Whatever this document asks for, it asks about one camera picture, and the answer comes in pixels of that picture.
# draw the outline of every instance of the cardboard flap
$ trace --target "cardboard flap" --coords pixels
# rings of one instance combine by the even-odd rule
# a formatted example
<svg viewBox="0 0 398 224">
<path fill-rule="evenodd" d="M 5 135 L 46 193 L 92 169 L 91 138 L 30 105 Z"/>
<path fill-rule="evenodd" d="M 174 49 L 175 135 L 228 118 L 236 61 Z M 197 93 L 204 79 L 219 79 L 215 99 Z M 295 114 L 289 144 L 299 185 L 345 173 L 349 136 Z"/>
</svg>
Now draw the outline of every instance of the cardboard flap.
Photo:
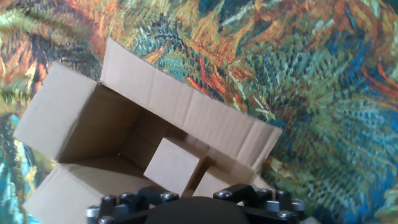
<svg viewBox="0 0 398 224">
<path fill-rule="evenodd" d="M 42 224 L 83 224 L 86 208 L 101 203 L 105 195 L 136 193 L 152 185 L 142 173 L 118 156 L 60 164 L 23 206 Z"/>
<path fill-rule="evenodd" d="M 58 165 L 23 205 L 43 224 L 85 223 L 87 206 L 99 204 L 102 195 L 81 185 L 68 170 Z"/>
<path fill-rule="evenodd" d="M 57 159 L 96 82 L 54 62 L 14 132 L 14 137 Z"/>
<path fill-rule="evenodd" d="M 112 39 L 101 81 L 255 172 L 282 133 L 163 73 Z"/>
</svg>

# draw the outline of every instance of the open cardboard box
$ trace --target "open cardboard box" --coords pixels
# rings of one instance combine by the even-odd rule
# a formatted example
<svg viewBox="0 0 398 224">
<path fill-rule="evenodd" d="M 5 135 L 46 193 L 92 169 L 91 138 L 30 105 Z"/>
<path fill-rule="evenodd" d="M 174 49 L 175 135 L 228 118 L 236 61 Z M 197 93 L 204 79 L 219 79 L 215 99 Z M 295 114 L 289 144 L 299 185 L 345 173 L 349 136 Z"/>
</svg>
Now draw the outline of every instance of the open cardboard box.
<svg viewBox="0 0 398 224">
<path fill-rule="evenodd" d="M 109 39 L 99 83 L 54 63 L 21 119 L 15 138 L 59 162 L 24 208 L 43 224 L 85 223 L 87 206 L 104 195 L 161 185 L 161 162 L 151 159 L 167 141 L 178 155 L 187 151 L 196 158 L 190 169 L 175 169 L 167 188 L 207 195 L 211 189 L 201 189 L 201 183 L 211 184 L 218 179 L 215 173 L 265 184 L 256 172 L 281 132 L 162 73 Z M 190 156 L 166 155 L 164 161 L 191 164 Z M 206 158 L 212 161 L 209 169 L 201 162 Z M 145 170 L 153 181 L 144 177 Z"/>
</svg>

